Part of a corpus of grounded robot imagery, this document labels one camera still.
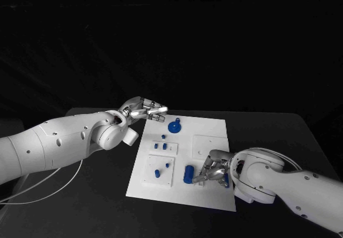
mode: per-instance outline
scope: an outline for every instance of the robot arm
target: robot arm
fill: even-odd
[[[120,110],[45,121],[18,135],[0,138],[0,184],[45,170],[65,167],[122,141],[133,145],[139,134],[129,127],[139,119],[163,122],[168,107],[136,97]]]
[[[300,168],[294,172],[283,172],[282,157],[261,148],[241,151],[234,156],[233,153],[222,151],[221,155],[222,165],[209,169],[205,176],[202,174],[195,177],[194,182],[211,179],[227,165],[237,185],[237,197],[248,203],[258,201],[271,204],[279,195],[297,215],[343,237],[342,182]],[[222,184],[222,177],[217,176],[215,179]]]

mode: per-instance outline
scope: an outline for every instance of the dark gray table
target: dark gray table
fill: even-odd
[[[70,115],[109,109],[74,108]],[[171,114],[227,120],[234,152],[264,147],[286,154],[309,169],[338,179],[322,148],[303,119],[296,114],[171,111]],[[145,120],[132,127],[142,134]],[[130,147],[122,143],[84,160],[78,176],[67,188],[29,205],[13,205],[0,224],[0,237],[293,237],[338,235],[293,214],[282,199],[274,204],[245,203],[237,198],[237,212],[126,197],[140,138]],[[60,173],[15,202],[51,194],[71,179],[80,163]],[[51,171],[31,174],[25,187]]]

